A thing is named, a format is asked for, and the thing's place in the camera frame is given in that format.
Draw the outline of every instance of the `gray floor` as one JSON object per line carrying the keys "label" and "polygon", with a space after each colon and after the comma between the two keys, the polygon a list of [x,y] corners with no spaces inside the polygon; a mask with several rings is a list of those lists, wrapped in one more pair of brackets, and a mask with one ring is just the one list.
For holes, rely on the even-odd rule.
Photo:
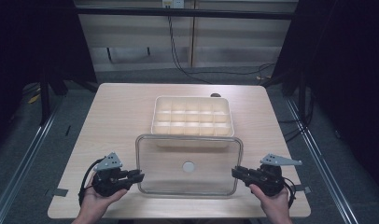
{"label": "gray floor", "polygon": [[[190,71],[219,71],[248,73],[257,71],[257,67],[224,67],[198,68]],[[270,75],[271,70],[264,70],[263,77]],[[213,84],[257,85],[264,81],[257,78],[260,74],[193,74]],[[157,69],[143,71],[121,71],[98,73],[99,83],[102,82],[144,82],[144,83],[204,83],[184,75],[177,69]],[[21,184],[4,223],[70,223],[71,220],[54,220],[48,218],[51,198],[46,196],[48,189],[58,186],[64,167],[77,140],[82,124],[94,97],[94,93],[84,90],[75,83],[67,83],[69,92],[63,97],[62,105],[57,111],[49,133],[35,156],[29,173]],[[274,112],[278,120],[292,120],[287,99],[281,93],[280,85],[267,89]],[[0,195],[4,192],[10,177],[16,172],[21,158],[32,142],[41,119],[40,101],[28,104],[31,94],[23,97],[21,108],[13,118],[10,132],[0,146]],[[289,139],[293,130],[297,129],[294,122],[280,123],[282,134]],[[379,223],[379,188],[357,163],[347,144],[336,138],[334,127],[328,117],[315,104],[314,115],[310,124],[322,157],[326,160],[331,172],[340,186],[344,196],[358,219],[358,223]],[[294,223],[344,223],[331,197],[308,147],[299,135],[288,142],[288,149],[293,158],[304,161],[297,167],[301,182],[310,187],[307,194],[312,214],[306,218],[294,218]],[[253,223],[268,223],[265,218],[251,219]],[[116,220],[103,220],[101,223],[117,223]]]}

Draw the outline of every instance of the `cable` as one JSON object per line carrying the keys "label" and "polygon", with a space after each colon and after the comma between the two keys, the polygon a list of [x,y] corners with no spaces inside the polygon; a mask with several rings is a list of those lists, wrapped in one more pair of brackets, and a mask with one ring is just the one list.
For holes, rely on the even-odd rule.
{"label": "cable", "polygon": [[290,208],[292,204],[294,203],[294,200],[296,199],[295,194],[297,193],[297,188],[295,187],[294,183],[290,179],[288,178],[285,178],[285,179],[288,180],[292,185],[292,187],[290,187],[286,182],[284,182],[284,185],[289,191],[288,208]]}
{"label": "cable", "polygon": [[[288,143],[289,141],[293,140],[294,138],[296,138],[298,135],[300,135],[301,133],[305,132],[311,121],[312,121],[312,117],[313,117],[313,111],[314,111],[314,105],[315,105],[315,95],[311,92],[311,100],[309,102],[309,106],[308,106],[308,114],[305,116],[305,120],[303,120],[304,124],[302,125],[302,127],[300,128],[300,130],[295,133],[293,136],[291,136],[289,139],[286,139],[286,143]],[[279,121],[279,123],[289,123],[289,122],[299,122],[300,120],[298,119],[294,119],[294,120],[284,120],[284,121]],[[292,133],[294,133],[295,131],[297,131],[297,129],[289,132],[289,133],[285,133],[284,136],[288,136]]]}
{"label": "cable", "polygon": [[276,65],[276,63],[265,63],[265,64],[260,65],[257,71],[247,72],[247,73],[219,72],[219,71],[214,71],[214,72],[189,72],[189,71],[185,71],[180,64],[180,61],[178,60],[177,52],[175,50],[175,39],[174,39],[174,35],[173,35],[172,18],[170,16],[168,16],[168,21],[169,21],[169,33],[170,33],[171,52],[172,52],[173,62],[175,64],[175,67],[179,71],[184,73],[184,75],[186,75],[187,77],[190,77],[190,78],[193,78],[193,79],[196,79],[196,80],[208,83],[208,84],[212,84],[209,81],[206,81],[206,80],[201,79],[201,78],[193,77],[191,75],[220,73],[220,74],[227,74],[227,75],[247,76],[247,75],[253,75],[253,74],[259,73],[260,74],[260,82],[258,83],[258,85],[259,85],[262,82],[262,75],[260,72],[267,69],[270,66]]}
{"label": "cable", "polygon": [[88,188],[93,187],[93,186],[89,186],[89,187],[86,187],[86,188],[84,187],[85,186],[85,181],[87,180],[87,177],[88,177],[91,169],[93,168],[93,166],[95,166],[97,163],[101,162],[103,159],[104,158],[99,159],[99,160],[95,161],[94,163],[92,163],[91,166],[88,168],[87,172],[85,173],[84,178],[82,179],[81,188],[79,189],[79,193],[78,193],[79,206],[82,205],[82,201],[84,200],[85,190],[88,189]]}

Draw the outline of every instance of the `electrical outlet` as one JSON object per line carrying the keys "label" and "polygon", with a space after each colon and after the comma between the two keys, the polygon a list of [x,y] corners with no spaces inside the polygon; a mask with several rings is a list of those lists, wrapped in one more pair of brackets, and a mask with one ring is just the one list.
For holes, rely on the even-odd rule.
{"label": "electrical outlet", "polygon": [[162,0],[162,7],[163,8],[173,8],[173,0]]}
{"label": "electrical outlet", "polygon": [[184,8],[184,0],[173,0],[173,8]]}

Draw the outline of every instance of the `clear plastic container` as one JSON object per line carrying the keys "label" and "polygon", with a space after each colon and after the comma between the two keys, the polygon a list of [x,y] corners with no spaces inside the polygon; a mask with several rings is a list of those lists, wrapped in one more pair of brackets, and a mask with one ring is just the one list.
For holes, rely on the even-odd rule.
{"label": "clear plastic container", "polygon": [[221,97],[160,96],[151,133],[233,136],[229,103]]}
{"label": "clear plastic container", "polygon": [[235,137],[143,134],[136,140],[141,192],[178,196],[230,196],[243,143]]}

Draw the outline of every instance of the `metal bracket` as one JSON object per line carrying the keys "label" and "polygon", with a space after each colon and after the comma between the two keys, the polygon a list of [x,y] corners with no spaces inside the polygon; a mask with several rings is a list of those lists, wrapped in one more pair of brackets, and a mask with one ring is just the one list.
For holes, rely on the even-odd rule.
{"label": "metal bracket", "polygon": [[274,154],[269,153],[267,156],[262,158],[260,161],[262,164],[268,164],[273,166],[281,166],[281,165],[302,165],[302,161],[294,161],[292,159],[287,159],[281,156],[276,156]]}
{"label": "metal bracket", "polygon": [[45,192],[45,196],[53,198],[53,196],[65,197],[67,195],[68,189],[48,189]]}
{"label": "metal bracket", "polygon": [[102,161],[100,161],[99,164],[97,164],[93,168],[93,170],[97,172],[97,171],[110,170],[110,169],[120,168],[120,167],[122,167],[122,162],[119,160],[115,152],[111,152]]}
{"label": "metal bracket", "polygon": [[304,194],[312,193],[310,187],[304,187],[303,185],[295,185],[297,191],[303,191]]}

